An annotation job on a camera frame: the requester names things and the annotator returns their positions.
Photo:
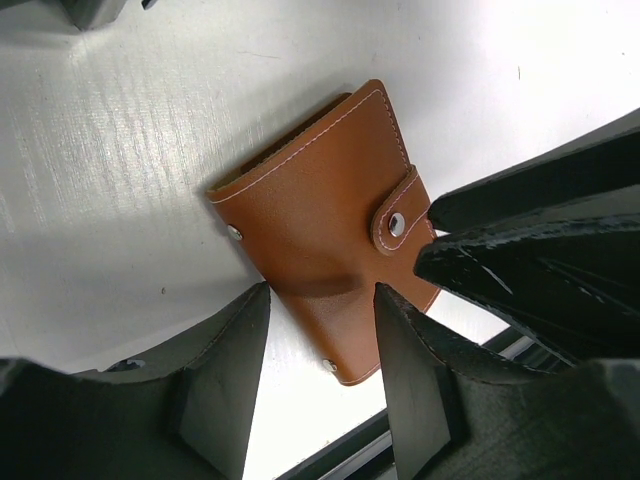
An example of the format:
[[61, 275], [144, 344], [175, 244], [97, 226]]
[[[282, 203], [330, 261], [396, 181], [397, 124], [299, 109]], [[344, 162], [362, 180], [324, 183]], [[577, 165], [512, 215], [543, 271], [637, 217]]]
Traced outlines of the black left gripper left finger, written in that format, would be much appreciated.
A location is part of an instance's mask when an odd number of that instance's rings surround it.
[[239, 479], [270, 318], [258, 283], [104, 371], [1, 362], [5, 479]]

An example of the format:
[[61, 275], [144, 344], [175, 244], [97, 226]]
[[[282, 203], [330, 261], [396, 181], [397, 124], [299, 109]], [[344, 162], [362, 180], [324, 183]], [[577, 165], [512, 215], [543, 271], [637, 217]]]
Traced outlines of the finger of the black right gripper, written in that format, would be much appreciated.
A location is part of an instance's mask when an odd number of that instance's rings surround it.
[[415, 274], [569, 364], [639, 356], [639, 214], [527, 215], [450, 233]]
[[639, 182], [639, 111], [435, 200], [428, 219], [455, 233]]

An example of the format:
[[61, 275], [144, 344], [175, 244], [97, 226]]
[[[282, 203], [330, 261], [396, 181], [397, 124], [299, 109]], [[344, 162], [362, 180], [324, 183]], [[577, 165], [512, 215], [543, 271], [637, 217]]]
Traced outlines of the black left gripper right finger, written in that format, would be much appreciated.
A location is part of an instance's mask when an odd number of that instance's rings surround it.
[[508, 360], [378, 284], [375, 323], [402, 479], [635, 479], [639, 363], [547, 373]]

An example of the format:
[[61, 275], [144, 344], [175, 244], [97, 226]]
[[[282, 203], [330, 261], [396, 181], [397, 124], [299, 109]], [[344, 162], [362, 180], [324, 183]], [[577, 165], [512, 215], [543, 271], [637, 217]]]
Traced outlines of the brown leather card holder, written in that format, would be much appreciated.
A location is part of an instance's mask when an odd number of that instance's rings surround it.
[[377, 79], [230, 171], [207, 198], [345, 386], [380, 366], [377, 284], [421, 311], [438, 295], [414, 272], [436, 237], [430, 199]]

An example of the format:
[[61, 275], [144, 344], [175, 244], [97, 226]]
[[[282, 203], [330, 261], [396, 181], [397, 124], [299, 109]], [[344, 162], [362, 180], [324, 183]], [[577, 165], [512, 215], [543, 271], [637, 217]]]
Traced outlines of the black plastic card box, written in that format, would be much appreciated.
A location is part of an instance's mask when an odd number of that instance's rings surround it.
[[128, 0], [60, 0], [59, 3], [79, 30], [89, 31], [114, 22]]

